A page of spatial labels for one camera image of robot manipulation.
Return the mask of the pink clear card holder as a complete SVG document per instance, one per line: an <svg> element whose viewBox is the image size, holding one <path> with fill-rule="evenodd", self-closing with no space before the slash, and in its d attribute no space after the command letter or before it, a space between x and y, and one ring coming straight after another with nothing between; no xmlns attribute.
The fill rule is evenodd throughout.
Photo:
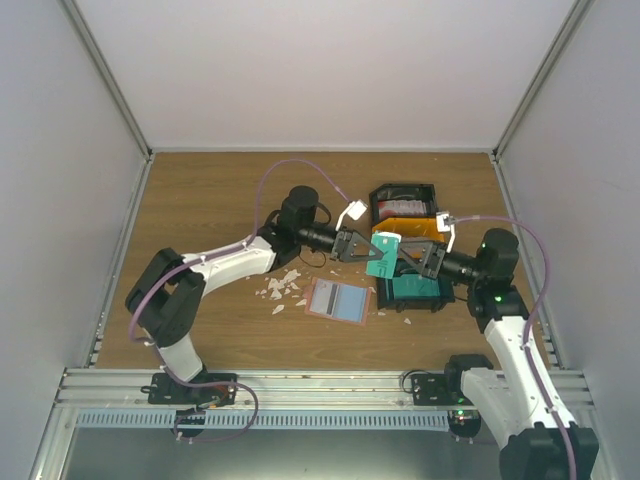
<svg viewBox="0 0 640 480"><path fill-rule="evenodd" d="M305 292L307 315L363 326L371 300L369 288L313 278Z"/></svg>

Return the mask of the teal credit card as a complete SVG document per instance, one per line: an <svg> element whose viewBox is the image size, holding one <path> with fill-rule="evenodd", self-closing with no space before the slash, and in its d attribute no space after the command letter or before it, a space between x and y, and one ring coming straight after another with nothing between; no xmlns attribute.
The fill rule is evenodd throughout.
<svg viewBox="0 0 640 480"><path fill-rule="evenodd" d="M376 231L372 234L371 244L381 252L381 257L367 263L367 275L381 279L394 276L401 239L401 235L393 232Z"/></svg>

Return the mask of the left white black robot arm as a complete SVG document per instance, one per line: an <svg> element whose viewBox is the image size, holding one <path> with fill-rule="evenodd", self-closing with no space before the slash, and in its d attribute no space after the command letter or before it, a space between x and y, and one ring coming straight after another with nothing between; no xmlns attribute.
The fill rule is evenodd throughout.
<svg viewBox="0 0 640 480"><path fill-rule="evenodd" d="M317 221L319 209L326 207L318 192L296 186L243 240L201 253L180 255L165 248L154 255L125 300L132 314L129 334L155 349L181 402L196 403L206 391L206 367L190 338L204 296L244 277L281 269L304 247L343 263L383 258L383 251L358 231ZM134 336L137 328L143 337Z"/></svg>

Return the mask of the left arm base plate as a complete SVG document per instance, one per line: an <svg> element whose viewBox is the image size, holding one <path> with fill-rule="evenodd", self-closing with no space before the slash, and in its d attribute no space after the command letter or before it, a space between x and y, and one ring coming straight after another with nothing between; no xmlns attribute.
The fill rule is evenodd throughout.
<svg viewBox="0 0 640 480"><path fill-rule="evenodd" d="M238 380L234 373L206 373L196 378L197 383L220 383L217 387L192 388L181 385L166 373L156 373L149 385L140 388L153 405L226 406L235 402L235 388Z"/></svg>

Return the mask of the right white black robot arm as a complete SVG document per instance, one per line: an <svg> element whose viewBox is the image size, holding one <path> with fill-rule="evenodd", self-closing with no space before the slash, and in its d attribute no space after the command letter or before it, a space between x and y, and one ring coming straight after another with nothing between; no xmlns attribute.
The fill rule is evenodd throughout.
<svg viewBox="0 0 640 480"><path fill-rule="evenodd" d="M502 368L471 354L451 357L442 384L451 403L469 401L495 439L504 479L588 479L599 453L594 430L578 424L542 360L532 333L534 314L513 283L519 242L488 230L475 255L447 244L407 239L400 258L425 278L467 288L467 307Z"/></svg>

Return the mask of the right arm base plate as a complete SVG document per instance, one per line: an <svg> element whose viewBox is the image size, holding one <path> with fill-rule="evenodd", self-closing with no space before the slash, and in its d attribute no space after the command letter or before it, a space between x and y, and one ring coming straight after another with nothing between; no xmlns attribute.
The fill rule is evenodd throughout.
<svg viewBox="0 0 640 480"><path fill-rule="evenodd" d="M469 407L472 403L457 391L449 388L444 373L410 370L399 380L401 390L412 397L414 406Z"/></svg>

